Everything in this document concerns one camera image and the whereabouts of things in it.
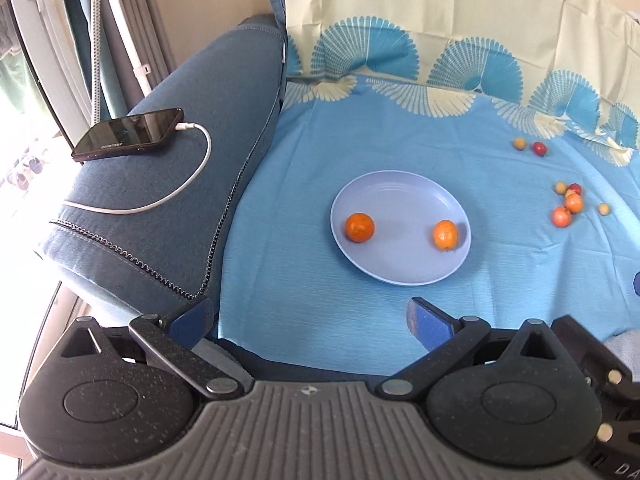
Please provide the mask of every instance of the black phone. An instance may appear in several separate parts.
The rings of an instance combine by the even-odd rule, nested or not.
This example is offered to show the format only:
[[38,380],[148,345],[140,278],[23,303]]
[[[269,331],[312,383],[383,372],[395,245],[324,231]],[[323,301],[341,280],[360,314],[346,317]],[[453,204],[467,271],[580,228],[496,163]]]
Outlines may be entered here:
[[162,145],[182,121],[181,108],[169,108],[94,124],[71,152],[76,162],[134,155]]

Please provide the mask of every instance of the plate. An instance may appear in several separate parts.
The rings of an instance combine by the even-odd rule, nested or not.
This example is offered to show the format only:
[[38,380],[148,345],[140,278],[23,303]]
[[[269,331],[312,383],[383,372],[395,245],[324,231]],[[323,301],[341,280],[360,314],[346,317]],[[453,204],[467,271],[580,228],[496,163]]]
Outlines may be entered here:
[[[364,243],[344,235],[353,213],[366,213],[376,225]],[[432,231],[440,220],[458,228],[458,245],[440,251]],[[331,207],[331,231],[340,250],[360,270],[395,285],[428,285],[454,273],[471,247],[465,211],[439,184],[415,173],[375,171],[355,178],[340,190]]]

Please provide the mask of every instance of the small yellow fruit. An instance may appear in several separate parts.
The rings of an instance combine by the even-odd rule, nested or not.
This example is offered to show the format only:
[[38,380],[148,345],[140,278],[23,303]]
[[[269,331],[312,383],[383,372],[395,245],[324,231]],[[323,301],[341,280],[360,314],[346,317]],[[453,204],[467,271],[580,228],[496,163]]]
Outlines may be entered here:
[[566,184],[564,182],[556,182],[554,189],[558,195],[564,195],[566,193]]
[[524,140],[522,137],[518,137],[517,139],[513,139],[512,144],[513,144],[513,147],[516,150],[520,150],[520,151],[524,150],[527,147],[527,141]]

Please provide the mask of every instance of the bedsheet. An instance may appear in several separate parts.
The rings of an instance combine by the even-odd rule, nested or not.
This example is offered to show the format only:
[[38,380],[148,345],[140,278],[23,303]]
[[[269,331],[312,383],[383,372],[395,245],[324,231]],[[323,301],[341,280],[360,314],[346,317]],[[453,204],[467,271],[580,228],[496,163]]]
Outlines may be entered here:
[[[545,140],[540,158],[512,147],[515,137],[539,139],[487,96],[430,89],[421,114],[403,107],[394,83],[349,78],[312,92],[289,84],[226,244],[220,336],[274,361],[392,374],[426,352],[406,326],[412,296],[504,328],[564,314],[601,339],[640,327],[640,157],[616,167],[567,132]],[[333,240],[335,195],[360,174],[388,169],[436,181],[468,215],[470,253],[441,282],[379,282]],[[565,229],[549,219],[562,202],[559,180],[580,183],[586,203]],[[609,216],[598,214],[601,202]]]

